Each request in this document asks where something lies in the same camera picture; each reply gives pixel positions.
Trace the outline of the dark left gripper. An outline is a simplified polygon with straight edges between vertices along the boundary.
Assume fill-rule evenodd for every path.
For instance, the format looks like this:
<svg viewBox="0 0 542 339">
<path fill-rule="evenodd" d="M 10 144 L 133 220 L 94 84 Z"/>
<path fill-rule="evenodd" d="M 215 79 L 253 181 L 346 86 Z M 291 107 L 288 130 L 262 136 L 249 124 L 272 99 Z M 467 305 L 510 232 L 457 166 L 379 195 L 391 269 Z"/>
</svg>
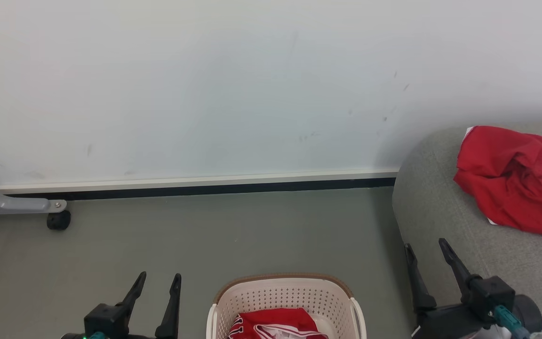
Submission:
<svg viewBox="0 0 542 339">
<path fill-rule="evenodd" d="M 129 321 L 135 302 L 140 298 L 147 273 L 141 272 L 122 302 L 111 306 L 97 305 L 84 317 L 83 333 L 65 333 L 63 339 L 146 339 L 147 336 L 129 333 Z M 182 276 L 175 274 L 169 289 L 169 301 L 161 324 L 156 328 L 156 339 L 178 339 L 179 307 Z"/>
</svg>

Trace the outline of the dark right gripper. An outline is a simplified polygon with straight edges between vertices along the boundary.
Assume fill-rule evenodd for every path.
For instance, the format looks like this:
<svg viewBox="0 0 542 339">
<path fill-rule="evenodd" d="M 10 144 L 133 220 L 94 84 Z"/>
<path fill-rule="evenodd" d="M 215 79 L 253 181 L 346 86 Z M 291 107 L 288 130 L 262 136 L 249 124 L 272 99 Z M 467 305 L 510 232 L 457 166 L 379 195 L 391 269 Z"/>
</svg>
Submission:
<svg viewBox="0 0 542 339">
<path fill-rule="evenodd" d="M 418 328 L 414 339 L 468 339 L 483 328 L 497 324 L 495 309 L 512 308 L 515 292 L 498 277 L 482 279 L 471 275 L 465 264 L 445 238 L 439 238 L 439 247 L 445 261 L 452 269 L 461 293 L 456 305 L 437 307 L 435 298 L 428 292 L 418 261 L 410 244 L 405 244 L 405 259 L 411 288 L 413 310 Z"/>
</svg>

